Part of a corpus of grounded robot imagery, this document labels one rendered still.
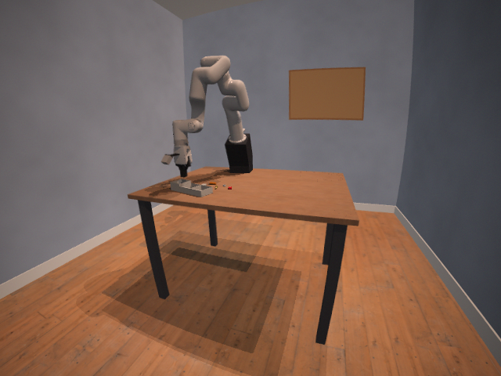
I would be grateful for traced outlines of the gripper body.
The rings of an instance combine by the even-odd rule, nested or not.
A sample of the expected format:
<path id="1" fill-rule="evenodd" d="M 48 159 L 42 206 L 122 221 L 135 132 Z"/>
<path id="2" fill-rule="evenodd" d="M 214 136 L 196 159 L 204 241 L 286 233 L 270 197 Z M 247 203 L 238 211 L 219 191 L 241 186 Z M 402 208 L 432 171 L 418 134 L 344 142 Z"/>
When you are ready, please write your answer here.
<path id="1" fill-rule="evenodd" d="M 184 146 L 174 146 L 174 154 L 179 154 L 174 156 L 174 161 L 177 165 L 187 165 L 188 156 L 192 163 L 192 154 L 189 145 Z"/>

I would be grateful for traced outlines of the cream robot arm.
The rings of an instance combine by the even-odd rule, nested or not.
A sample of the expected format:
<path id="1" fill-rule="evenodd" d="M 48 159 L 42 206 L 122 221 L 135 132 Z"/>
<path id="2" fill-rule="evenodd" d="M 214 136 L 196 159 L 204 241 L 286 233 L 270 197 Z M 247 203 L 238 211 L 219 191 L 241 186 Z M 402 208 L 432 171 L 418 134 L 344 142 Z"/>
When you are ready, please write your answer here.
<path id="1" fill-rule="evenodd" d="M 207 85 L 216 83 L 218 83 L 221 94 L 225 96 L 222 100 L 222 106 L 227 117 L 229 134 L 232 137 L 231 139 L 229 137 L 229 141 L 242 143 L 247 137 L 243 134 L 245 128 L 242 126 L 240 111 L 246 111 L 249 107 L 245 84 L 241 80 L 230 78 L 230 60 L 227 56 L 205 56 L 201 59 L 200 65 L 201 67 L 193 70 L 189 91 L 192 119 L 172 122 L 174 145 L 188 145 L 187 133 L 198 133 L 202 130 Z"/>

